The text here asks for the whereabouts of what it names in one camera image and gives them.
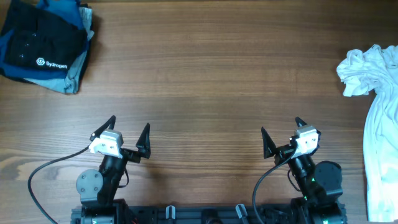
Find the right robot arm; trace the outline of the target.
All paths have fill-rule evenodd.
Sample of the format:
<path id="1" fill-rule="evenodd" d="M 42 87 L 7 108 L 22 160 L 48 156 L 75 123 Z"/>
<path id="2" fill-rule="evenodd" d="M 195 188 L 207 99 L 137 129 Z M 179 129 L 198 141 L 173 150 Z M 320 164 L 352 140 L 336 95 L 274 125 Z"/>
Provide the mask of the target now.
<path id="1" fill-rule="evenodd" d="M 299 117 L 297 129 L 289 143 L 277 147 L 265 128 L 261 128 L 264 158 L 274 158 L 275 166 L 257 181 L 252 194 L 255 204 L 259 184 L 274 170 L 288 165 L 287 177 L 302 194 L 287 205 L 263 205 L 257 219 L 263 223 L 346 223 L 345 206 L 338 199 L 343 195 L 342 168 L 332 161 L 315 164 L 312 156 L 320 147 L 321 132 Z"/>

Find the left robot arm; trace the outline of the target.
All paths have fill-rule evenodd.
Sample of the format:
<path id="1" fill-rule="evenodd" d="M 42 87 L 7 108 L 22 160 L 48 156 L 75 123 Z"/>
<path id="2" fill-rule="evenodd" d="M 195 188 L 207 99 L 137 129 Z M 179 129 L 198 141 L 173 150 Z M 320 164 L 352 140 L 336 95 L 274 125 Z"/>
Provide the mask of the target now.
<path id="1" fill-rule="evenodd" d="M 90 137 L 91 153 L 104 155 L 99 168 L 82 172 L 76 180 L 81 209 L 71 214 L 71 223 L 116 224 L 139 223 L 139 219 L 124 199 L 115 199 L 122 176 L 128 176 L 127 163 L 140 163 L 150 158 L 150 124 L 147 123 L 136 142 L 137 150 L 123 148 L 122 133 L 114 129 L 112 116 Z"/>

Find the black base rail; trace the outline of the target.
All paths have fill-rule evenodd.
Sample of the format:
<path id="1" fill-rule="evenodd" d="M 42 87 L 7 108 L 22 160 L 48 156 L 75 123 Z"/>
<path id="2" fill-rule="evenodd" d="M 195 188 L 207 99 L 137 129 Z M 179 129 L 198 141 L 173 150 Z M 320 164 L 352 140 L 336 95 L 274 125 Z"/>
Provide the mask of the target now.
<path id="1" fill-rule="evenodd" d="M 319 223 L 347 224 L 344 208 L 332 205 L 325 208 L 293 207 L 288 204 L 252 207 L 238 204 L 233 207 L 130 207 L 131 223 Z"/>

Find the black folded shirt with logo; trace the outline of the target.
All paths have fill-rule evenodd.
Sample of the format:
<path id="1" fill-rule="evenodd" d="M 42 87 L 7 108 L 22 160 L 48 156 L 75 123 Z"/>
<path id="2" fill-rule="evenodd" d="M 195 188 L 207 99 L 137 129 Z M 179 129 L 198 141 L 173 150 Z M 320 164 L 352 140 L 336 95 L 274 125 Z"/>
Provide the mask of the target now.
<path id="1" fill-rule="evenodd" d="M 4 62 L 22 68 L 68 70 L 82 53 L 87 32 L 62 17 L 21 1 L 12 1 L 4 26 L 11 34 Z"/>

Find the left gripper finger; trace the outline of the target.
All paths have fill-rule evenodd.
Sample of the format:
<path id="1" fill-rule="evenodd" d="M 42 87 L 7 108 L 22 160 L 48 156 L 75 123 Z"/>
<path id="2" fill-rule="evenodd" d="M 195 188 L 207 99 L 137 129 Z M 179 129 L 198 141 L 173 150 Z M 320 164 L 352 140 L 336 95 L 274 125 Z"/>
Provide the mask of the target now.
<path id="1" fill-rule="evenodd" d="M 100 137 L 100 135 L 106 129 L 114 129 L 114 125 L 116 123 L 116 116 L 112 115 L 102 126 L 100 126 L 96 131 L 94 131 L 90 136 L 90 141 L 93 141 L 95 138 Z"/>
<path id="2" fill-rule="evenodd" d="M 150 158 L 150 124 L 147 123 L 136 142 L 138 153 L 141 157 Z"/>

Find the white polo shirt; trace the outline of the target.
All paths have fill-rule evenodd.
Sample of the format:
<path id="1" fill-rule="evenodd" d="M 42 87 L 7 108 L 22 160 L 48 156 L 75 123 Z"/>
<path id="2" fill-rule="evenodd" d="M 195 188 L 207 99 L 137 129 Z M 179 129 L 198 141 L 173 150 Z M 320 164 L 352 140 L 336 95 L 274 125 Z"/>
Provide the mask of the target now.
<path id="1" fill-rule="evenodd" d="M 397 220 L 397 46 L 348 51 L 337 66 L 346 97 L 376 96 L 363 131 L 367 214 L 370 222 Z"/>

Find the blue folded shirt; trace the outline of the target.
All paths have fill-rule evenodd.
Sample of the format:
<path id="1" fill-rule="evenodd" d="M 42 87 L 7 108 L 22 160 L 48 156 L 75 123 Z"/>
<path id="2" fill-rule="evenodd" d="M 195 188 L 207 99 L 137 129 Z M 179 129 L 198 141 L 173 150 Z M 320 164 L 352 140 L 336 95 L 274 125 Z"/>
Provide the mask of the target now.
<path id="1" fill-rule="evenodd" d="M 80 17 L 79 12 L 79 1 L 39 1 L 39 3 L 34 6 L 39 9 L 46 10 L 48 12 L 52 12 L 60 17 L 62 17 L 65 21 L 79 27 L 84 28 L 82 19 Z M 1 30 L 1 73 L 6 77 L 17 78 L 17 79 L 25 79 L 25 78 L 33 78 L 38 80 L 49 80 L 53 78 L 65 78 L 68 70 L 41 70 L 34 68 L 22 68 L 13 65 L 7 65 L 4 62 L 4 55 L 6 51 L 6 42 L 9 40 L 11 34 L 4 27 L 8 23 L 7 15 L 5 23 Z"/>

